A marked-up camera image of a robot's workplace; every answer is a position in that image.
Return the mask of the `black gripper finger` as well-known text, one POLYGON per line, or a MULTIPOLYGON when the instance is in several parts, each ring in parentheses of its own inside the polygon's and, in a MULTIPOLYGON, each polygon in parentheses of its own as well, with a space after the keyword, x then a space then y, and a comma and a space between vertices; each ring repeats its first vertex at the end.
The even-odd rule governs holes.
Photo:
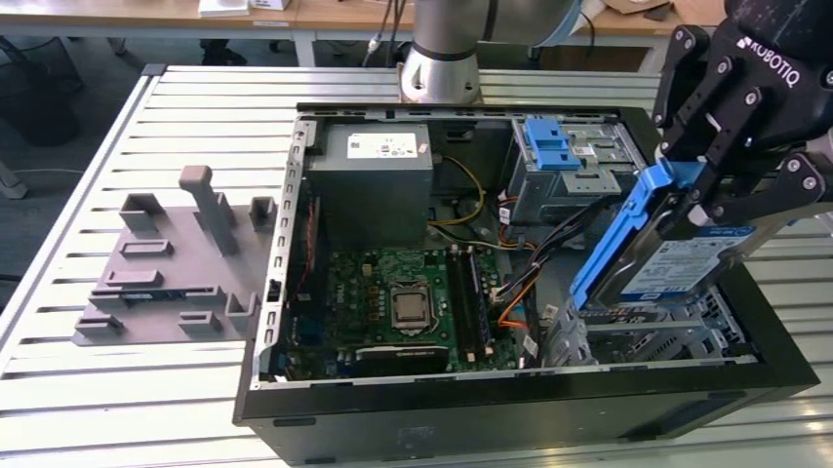
POLYGON ((783 224, 831 209, 831 127, 814 139, 757 151, 741 137, 759 101, 753 90, 739 105, 737 162, 695 159, 703 167, 679 214, 689 226, 783 224))
POLYGON ((670 161, 703 156, 711 164, 734 164, 739 158, 738 38, 730 22, 713 32, 681 25, 671 33, 653 109, 662 130, 655 153, 670 161))

